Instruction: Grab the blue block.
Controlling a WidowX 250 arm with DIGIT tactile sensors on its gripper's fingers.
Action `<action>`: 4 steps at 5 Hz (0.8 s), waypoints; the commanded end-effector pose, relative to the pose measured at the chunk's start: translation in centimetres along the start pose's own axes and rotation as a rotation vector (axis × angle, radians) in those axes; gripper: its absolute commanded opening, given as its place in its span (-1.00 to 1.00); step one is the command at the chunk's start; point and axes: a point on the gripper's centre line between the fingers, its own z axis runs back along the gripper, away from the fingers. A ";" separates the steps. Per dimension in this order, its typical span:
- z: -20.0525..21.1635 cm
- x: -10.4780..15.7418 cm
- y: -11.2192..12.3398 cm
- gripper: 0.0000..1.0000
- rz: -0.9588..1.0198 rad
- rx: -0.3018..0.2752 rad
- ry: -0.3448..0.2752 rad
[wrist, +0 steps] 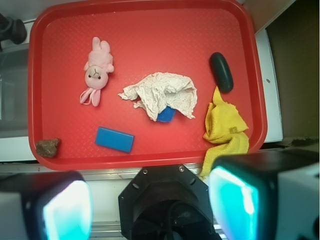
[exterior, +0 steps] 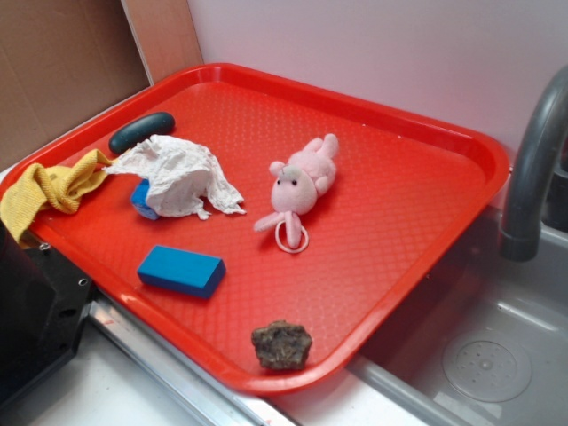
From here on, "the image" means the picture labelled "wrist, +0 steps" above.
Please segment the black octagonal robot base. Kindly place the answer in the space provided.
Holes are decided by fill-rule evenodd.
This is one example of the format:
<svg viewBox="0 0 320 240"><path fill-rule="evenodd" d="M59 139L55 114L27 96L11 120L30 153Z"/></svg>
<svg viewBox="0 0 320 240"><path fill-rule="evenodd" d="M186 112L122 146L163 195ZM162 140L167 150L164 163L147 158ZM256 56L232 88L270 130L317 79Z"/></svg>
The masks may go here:
<svg viewBox="0 0 320 240"><path fill-rule="evenodd" d="M183 165L144 167L118 196L128 240L220 240L208 186Z"/></svg>

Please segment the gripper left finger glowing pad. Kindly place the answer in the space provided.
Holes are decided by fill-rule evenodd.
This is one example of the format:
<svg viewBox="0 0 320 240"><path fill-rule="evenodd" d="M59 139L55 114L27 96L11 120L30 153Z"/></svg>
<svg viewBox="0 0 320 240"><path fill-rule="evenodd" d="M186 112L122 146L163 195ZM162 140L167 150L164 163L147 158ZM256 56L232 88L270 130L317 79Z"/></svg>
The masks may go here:
<svg viewBox="0 0 320 240"><path fill-rule="evenodd" d="M19 173L0 180L2 240L88 240L90 186L77 171Z"/></svg>

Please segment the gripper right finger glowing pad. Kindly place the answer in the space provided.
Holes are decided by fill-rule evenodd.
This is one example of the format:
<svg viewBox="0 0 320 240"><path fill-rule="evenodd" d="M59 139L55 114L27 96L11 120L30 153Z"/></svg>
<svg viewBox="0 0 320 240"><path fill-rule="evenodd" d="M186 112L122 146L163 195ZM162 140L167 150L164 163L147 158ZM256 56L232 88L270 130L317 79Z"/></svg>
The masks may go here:
<svg viewBox="0 0 320 240"><path fill-rule="evenodd" d="M229 240L317 240L319 176L315 151L221 156L208 179L213 215Z"/></svg>

